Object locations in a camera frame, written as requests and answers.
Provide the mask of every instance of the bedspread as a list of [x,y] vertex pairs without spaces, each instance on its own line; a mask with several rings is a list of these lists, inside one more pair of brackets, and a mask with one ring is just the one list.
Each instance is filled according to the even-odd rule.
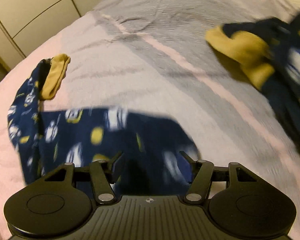
[[288,20],[296,9],[286,0],[102,0],[44,43],[0,83],[0,239],[9,237],[3,205],[24,186],[7,110],[41,59],[66,53],[45,111],[117,105],[173,117],[203,159],[240,162],[288,195],[297,207],[290,236],[300,240],[300,155],[266,99],[204,40],[221,23]]

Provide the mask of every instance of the wooden cabinet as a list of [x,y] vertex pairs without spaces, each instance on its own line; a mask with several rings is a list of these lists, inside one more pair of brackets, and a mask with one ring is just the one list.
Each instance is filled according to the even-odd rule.
[[0,58],[8,68],[100,0],[0,0]]

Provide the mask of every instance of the crosshair symbol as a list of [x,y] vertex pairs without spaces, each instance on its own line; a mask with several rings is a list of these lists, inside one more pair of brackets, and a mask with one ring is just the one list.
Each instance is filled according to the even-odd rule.
[[148,203],[152,203],[152,202],[154,201],[154,199],[153,199],[153,198],[147,198],[146,201],[147,201]]

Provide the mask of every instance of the pink bed sheet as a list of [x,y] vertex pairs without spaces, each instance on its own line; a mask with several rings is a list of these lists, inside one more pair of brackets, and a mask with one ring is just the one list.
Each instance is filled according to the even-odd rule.
[[16,91],[43,58],[60,53],[62,32],[49,39],[20,62],[0,83],[0,240],[11,234],[3,215],[7,199],[25,186],[18,153],[12,147],[7,131],[7,111]]

